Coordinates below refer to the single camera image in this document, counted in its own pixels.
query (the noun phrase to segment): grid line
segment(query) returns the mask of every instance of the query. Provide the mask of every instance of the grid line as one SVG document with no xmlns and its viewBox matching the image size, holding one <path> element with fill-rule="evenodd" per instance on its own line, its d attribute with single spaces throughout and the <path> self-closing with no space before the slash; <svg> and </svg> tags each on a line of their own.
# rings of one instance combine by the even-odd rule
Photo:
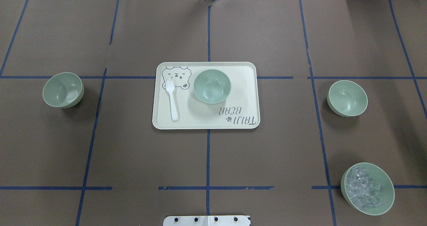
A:
<svg viewBox="0 0 427 226">
<path fill-rule="evenodd" d="M 334 226 L 337 226 L 337 220 L 336 220 L 336 217 L 335 217 L 334 200 L 332 198 L 331 180 L 330 180 L 330 177 L 329 177 L 328 159 L 326 157 L 325 141 L 323 140 L 322 122 L 320 121 L 319 105 L 317 103 L 316 86 L 314 84 L 313 68 L 312 68 L 312 65 L 311 65 L 310 54 L 308 53 L 307 30 L 305 28 L 304 12 L 303 12 L 303 9 L 302 9 L 302 1 L 301 0 L 299 0 L 299 8 L 300 8 L 300 11 L 301 11 L 301 20 L 302 20 L 302 28 L 303 28 L 303 31 L 304 31 L 305 48 L 307 50 L 307 60 L 308 60 L 309 68 L 310 68 L 311 87 L 313 89 L 314 105 L 316 107 L 316 115 L 317 115 L 317 124 L 319 126 L 320 143 L 322 145 L 323 164 L 325 166 L 326 183 L 328 184 L 329 203 L 331 205 L 332 222 L 333 222 Z"/>
<path fill-rule="evenodd" d="M 4 67 L 6 66 L 7 58 L 9 57 L 10 50 L 12 49 L 13 42 L 15 41 L 16 33 L 18 33 L 19 25 L 21 24 L 27 4 L 28 4 L 28 0 L 25 0 L 25 4 L 24 4 L 24 7 L 22 8 L 21 16 L 19 17 L 15 31 L 13 32 L 13 36 L 12 36 L 12 39 L 10 40 L 9 48 L 7 48 L 6 56 L 4 57 L 3 64 L 0 69 L 0 76 L 3 74 Z"/>
<path fill-rule="evenodd" d="M 114 36 L 114 28 L 116 26 L 116 18 L 117 18 L 117 11 L 119 10 L 119 2 L 120 0 L 117 0 L 116 2 L 116 11 L 114 12 L 114 19 L 113 19 L 113 27 L 111 27 L 111 37 L 110 37 L 110 44 L 113 42 L 113 36 Z"/>
<path fill-rule="evenodd" d="M 0 190 L 82 190 L 83 187 L 69 186 L 0 186 Z M 113 190 L 113 187 L 85 187 L 85 190 Z"/>
<path fill-rule="evenodd" d="M 393 185 L 394 188 L 427 188 L 427 185 Z M 331 185 L 330 187 L 328 186 L 324 186 L 324 185 L 316 185 L 316 186 L 311 186 L 311 189 L 341 189 L 340 185 Z"/>
<path fill-rule="evenodd" d="M 96 106 L 95 121 L 93 123 L 92 138 L 90 139 L 89 153 L 87 154 L 86 170 L 84 172 L 83 185 L 82 185 L 81 195 L 80 195 L 79 209 L 77 211 L 76 226 L 79 226 L 81 209 L 83 208 L 84 192 L 85 192 L 86 183 L 87 183 L 87 176 L 89 174 L 90 160 L 92 158 L 92 150 L 93 150 L 93 143 L 95 141 L 96 126 L 98 125 L 99 106 L 101 105 L 102 94 L 104 93 L 104 84 L 105 84 L 106 74 L 107 74 L 107 69 L 105 68 L 104 75 L 102 76 L 101 89 L 99 90 L 98 105 Z"/>
<path fill-rule="evenodd" d="M 395 23 L 396 31 L 398 33 L 399 40 L 400 40 L 402 48 L 403 48 L 403 52 L 405 54 L 405 58 L 406 58 L 406 61 L 408 63 L 408 66 L 409 66 L 409 70 L 411 71 L 412 79 L 414 80 L 414 84 L 415 84 L 415 88 L 417 89 L 418 97 L 420 98 L 421 107 L 423 108 L 424 115 L 427 119 L 427 110 L 426 110 L 426 107 L 424 105 L 423 97 L 421 96 L 420 88 L 418 87 L 417 79 L 415 78 L 414 70 L 412 69 L 411 61 L 409 60 L 409 56 L 408 56 L 408 52 L 407 52 L 406 47 L 405 47 L 405 43 L 403 42 L 403 38 L 402 38 L 402 35 L 400 33 L 400 30 L 399 30 L 399 25 L 398 25 L 398 22 L 397 22 L 396 16 L 395 16 L 395 11 L 393 10 L 392 0 L 389 0 L 389 5 L 390 5 L 390 11 L 392 13 L 393 21 Z"/>
</svg>

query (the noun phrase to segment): table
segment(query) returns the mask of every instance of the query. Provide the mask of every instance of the table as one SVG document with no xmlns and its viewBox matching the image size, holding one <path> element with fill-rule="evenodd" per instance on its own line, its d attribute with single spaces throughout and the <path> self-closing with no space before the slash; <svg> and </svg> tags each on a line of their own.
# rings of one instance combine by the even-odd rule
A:
<svg viewBox="0 0 427 226">
<path fill-rule="evenodd" d="M 256 226 L 425 223 L 425 0 L 0 7 L 1 225 L 152 226 L 206 214 L 250 215 Z M 157 65 L 209 60 L 256 65 L 261 124 L 155 129 Z M 81 76 L 85 94 L 59 110 L 41 91 L 64 71 Z M 365 89 L 364 114 L 328 108 L 340 79 Z M 395 184 L 386 214 L 344 200 L 341 176 L 357 162 L 380 166 Z"/>
</svg>

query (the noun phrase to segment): bowl of ice cubes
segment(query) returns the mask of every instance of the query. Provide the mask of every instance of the bowl of ice cubes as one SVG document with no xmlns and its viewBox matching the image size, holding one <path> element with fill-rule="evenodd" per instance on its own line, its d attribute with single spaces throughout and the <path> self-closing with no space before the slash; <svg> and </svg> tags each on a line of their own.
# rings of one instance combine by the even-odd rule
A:
<svg viewBox="0 0 427 226">
<path fill-rule="evenodd" d="M 395 189 L 387 173 L 377 165 L 358 163 L 341 179 L 341 191 L 355 209 L 368 215 L 389 211 L 395 201 Z"/>
</svg>

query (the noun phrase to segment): white plate with holes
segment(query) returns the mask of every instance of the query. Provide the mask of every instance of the white plate with holes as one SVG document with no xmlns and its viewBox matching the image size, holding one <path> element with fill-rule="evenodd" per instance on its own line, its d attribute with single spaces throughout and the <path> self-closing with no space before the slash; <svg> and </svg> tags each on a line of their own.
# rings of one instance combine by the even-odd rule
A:
<svg viewBox="0 0 427 226">
<path fill-rule="evenodd" d="M 250 216 L 169 216 L 163 220 L 163 226 L 250 226 Z"/>
<path fill-rule="evenodd" d="M 197 75 L 217 69 L 229 77 L 232 90 L 217 104 L 200 101 L 194 94 Z M 172 121 L 165 81 L 175 84 L 178 120 Z M 260 123 L 257 72 L 250 62 L 166 62 L 157 67 L 153 118 L 158 129 L 254 129 Z"/>
</svg>

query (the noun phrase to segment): bowl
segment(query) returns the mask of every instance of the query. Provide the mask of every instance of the bowl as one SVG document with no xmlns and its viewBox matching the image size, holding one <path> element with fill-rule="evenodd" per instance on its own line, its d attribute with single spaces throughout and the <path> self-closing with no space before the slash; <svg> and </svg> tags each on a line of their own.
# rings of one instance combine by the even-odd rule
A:
<svg viewBox="0 0 427 226">
<path fill-rule="evenodd" d="M 229 77 L 216 69 L 203 71 L 194 80 L 194 93 L 205 103 L 220 103 L 230 95 L 231 90 Z"/>
<path fill-rule="evenodd" d="M 381 185 L 381 199 L 384 201 L 384 204 L 379 207 L 372 207 L 372 208 L 366 208 L 366 209 L 360 209 L 357 208 L 354 203 L 351 202 L 351 200 L 348 198 L 349 194 L 347 192 L 346 186 L 345 186 L 345 180 L 348 176 L 348 172 L 357 166 L 362 166 L 366 168 L 369 171 L 370 178 L 374 180 L 375 182 L 379 183 Z M 353 166 L 351 166 L 343 175 L 341 178 L 341 192 L 343 193 L 344 198 L 346 201 L 355 209 L 368 214 L 368 215 L 382 215 L 385 214 L 389 209 L 393 206 L 393 203 L 395 201 L 395 188 L 393 186 L 393 183 L 387 173 L 382 170 L 377 165 L 373 165 L 371 163 L 358 163 Z"/>
<path fill-rule="evenodd" d="M 76 105 L 83 97 L 81 79 L 71 72 L 56 74 L 43 88 L 43 100 L 52 107 L 68 108 Z"/>
<path fill-rule="evenodd" d="M 332 111 L 344 117 L 361 115 L 368 107 L 366 92 L 350 80 L 339 80 L 332 84 L 327 100 Z"/>
</svg>

